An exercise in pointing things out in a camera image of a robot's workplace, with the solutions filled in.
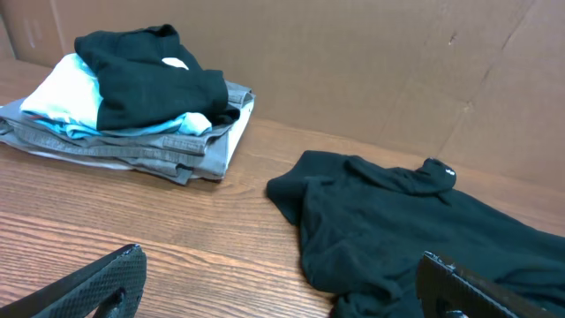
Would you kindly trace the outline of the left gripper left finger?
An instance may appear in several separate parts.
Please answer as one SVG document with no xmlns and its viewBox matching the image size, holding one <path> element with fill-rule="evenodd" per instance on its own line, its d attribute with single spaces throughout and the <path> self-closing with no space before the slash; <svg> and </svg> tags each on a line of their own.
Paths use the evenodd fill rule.
<svg viewBox="0 0 565 318">
<path fill-rule="evenodd" d="M 1 308 L 1 316 L 132 318 L 147 279 L 147 256 L 129 244 Z"/>
</svg>

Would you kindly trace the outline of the black t-shirt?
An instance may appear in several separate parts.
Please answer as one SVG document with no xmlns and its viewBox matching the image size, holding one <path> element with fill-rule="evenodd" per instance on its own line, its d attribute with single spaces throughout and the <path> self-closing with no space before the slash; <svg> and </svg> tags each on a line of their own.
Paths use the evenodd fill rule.
<svg viewBox="0 0 565 318">
<path fill-rule="evenodd" d="M 549 312 L 564 314 L 564 240 L 455 188 L 429 158 L 416 170 L 307 151 L 267 196 L 299 230 L 309 284 L 335 295 L 335 317 L 419 317 L 418 262 L 452 258 Z"/>
</svg>

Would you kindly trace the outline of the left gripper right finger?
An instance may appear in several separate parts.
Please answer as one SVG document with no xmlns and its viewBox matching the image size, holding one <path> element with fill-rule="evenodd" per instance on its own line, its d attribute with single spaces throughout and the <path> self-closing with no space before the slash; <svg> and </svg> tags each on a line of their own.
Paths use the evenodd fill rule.
<svg viewBox="0 0 565 318">
<path fill-rule="evenodd" d="M 429 251 L 418 263 L 416 294 L 425 318 L 555 318 L 543 307 Z"/>
</svg>

